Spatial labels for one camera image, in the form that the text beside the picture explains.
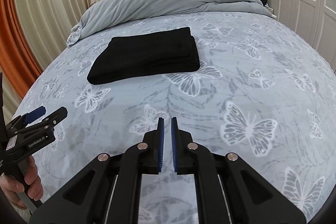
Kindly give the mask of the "black pants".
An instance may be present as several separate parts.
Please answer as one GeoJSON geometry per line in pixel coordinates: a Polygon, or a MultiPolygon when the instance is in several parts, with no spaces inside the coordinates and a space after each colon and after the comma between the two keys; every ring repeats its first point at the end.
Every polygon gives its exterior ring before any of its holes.
{"type": "Polygon", "coordinates": [[[94,61],[87,81],[92,85],[133,77],[194,72],[201,67],[190,28],[145,35],[113,37],[94,61]]]}

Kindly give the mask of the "orange curtain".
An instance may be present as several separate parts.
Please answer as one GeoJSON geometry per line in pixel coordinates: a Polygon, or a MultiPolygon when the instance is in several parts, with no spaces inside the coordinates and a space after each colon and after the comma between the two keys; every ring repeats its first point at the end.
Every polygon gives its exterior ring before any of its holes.
{"type": "Polygon", "coordinates": [[[1,0],[1,69],[24,98],[43,70],[33,55],[17,16],[14,0],[1,0]]]}

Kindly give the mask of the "butterfly print bed sheet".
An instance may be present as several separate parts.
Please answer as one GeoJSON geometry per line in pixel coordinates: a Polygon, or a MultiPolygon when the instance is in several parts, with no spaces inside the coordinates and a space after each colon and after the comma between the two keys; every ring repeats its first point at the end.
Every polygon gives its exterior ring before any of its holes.
{"type": "Polygon", "coordinates": [[[197,223],[192,176],[175,174],[170,121],[211,152],[236,152],[307,220],[335,186],[335,66],[267,16],[209,12],[136,20],[63,51],[16,112],[66,107],[55,141],[35,154],[45,198],[101,152],[123,153],[165,120],[163,169],[142,180],[140,223],[197,223]],[[91,85],[87,75],[113,37],[189,27],[200,68],[91,85]]]}

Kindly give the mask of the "grey duvet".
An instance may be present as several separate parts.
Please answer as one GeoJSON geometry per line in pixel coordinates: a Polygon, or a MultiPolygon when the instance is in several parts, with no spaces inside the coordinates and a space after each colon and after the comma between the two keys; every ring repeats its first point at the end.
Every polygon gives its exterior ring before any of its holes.
{"type": "Polygon", "coordinates": [[[272,15],[260,0],[101,0],[72,27],[66,45],[71,47],[96,32],[128,21],[212,11],[272,15]]]}

